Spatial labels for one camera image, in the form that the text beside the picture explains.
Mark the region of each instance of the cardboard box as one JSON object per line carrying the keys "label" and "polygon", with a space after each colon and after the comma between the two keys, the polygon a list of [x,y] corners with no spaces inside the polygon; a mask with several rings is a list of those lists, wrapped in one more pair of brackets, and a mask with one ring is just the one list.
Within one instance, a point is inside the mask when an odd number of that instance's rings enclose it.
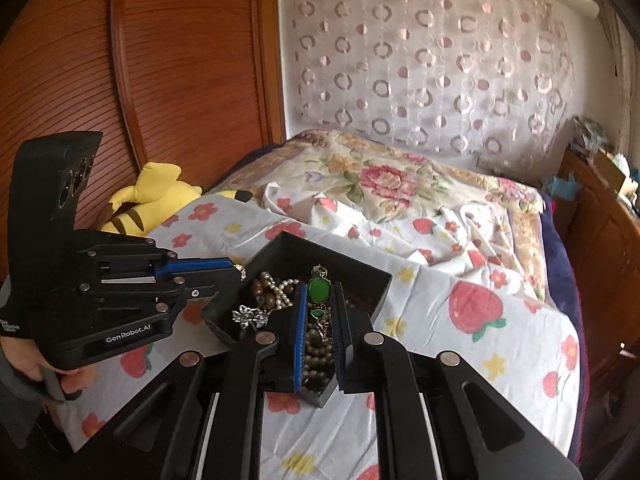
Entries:
{"label": "cardboard box", "polygon": [[[240,335],[238,323],[233,322],[231,311],[238,306],[255,306],[251,294],[251,284],[261,272],[269,272],[274,278],[297,278],[308,283],[311,269],[322,265],[332,282],[341,282],[344,297],[359,310],[369,314],[374,322],[385,303],[392,276],[384,270],[364,264],[354,258],[299,238],[287,232],[280,233],[264,246],[245,266],[244,287],[235,301],[219,302],[205,307],[203,318],[207,326],[230,348],[235,346]],[[318,408],[322,408],[337,386],[335,375],[320,394],[307,390],[304,386],[300,397]]]}

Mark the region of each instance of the metal screw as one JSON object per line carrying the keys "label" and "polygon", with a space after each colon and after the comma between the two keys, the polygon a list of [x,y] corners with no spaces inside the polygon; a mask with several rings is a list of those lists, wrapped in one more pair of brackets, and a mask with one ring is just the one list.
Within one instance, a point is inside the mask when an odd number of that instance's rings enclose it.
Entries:
{"label": "metal screw", "polygon": [[188,352],[184,352],[180,356],[180,364],[185,368],[198,364],[199,360],[200,356],[198,355],[198,353],[191,350],[189,350]]}
{"label": "metal screw", "polygon": [[440,354],[440,361],[445,366],[458,366],[460,364],[460,356],[455,352],[443,352]]}
{"label": "metal screw", "polygon": [[273,332],[258,332],[255,335],[255,342],[260,345],[270,345],[276,341],[276,335]]}
{"label": "metal screw", "polygon": [[364,335],[364,342],[372,346],[378,346],[385,342],[385,337],[380,332],[369,332]]}

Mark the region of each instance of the brown stripe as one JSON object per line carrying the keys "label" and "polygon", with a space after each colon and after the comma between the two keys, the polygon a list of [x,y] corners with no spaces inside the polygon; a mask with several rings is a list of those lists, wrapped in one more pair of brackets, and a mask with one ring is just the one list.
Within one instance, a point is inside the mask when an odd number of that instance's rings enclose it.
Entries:
{"label": "brown stripe", "polygon": [[133,220],[133,223],[138,226],[142,232],[145,231],[145,225],[142,223],[142,218],[140,218],[140,213],[138,213],[135,209],[129,209],[126,212],[129,215],[129,218]]}
{"label": "brown stripe", "polygon": [[122,223],[122,220],[120,220],[117,216],[116,218],[111,220],[111,223],[121,235],[127,234],[127,230],[124,228],[124,224]]}

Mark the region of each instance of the sleeve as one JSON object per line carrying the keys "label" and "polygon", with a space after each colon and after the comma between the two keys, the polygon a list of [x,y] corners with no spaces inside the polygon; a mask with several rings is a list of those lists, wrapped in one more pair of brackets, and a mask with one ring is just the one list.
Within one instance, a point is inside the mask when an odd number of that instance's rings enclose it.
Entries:
{"label": "sleeve", "polygon": [[10,276],[6,277],[0,288],[0,336],[31,338],[29,311],[12,301]]}

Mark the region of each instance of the brown bead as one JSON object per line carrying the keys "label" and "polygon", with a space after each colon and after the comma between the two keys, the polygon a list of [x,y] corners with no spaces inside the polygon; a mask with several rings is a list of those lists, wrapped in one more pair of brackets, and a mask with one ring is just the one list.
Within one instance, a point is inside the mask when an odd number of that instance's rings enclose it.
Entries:
{"label": "brown bead", "polygon": [[276,307],[276,298],[273,294],[267,293],[264,295],[264,309],[273,310]]}

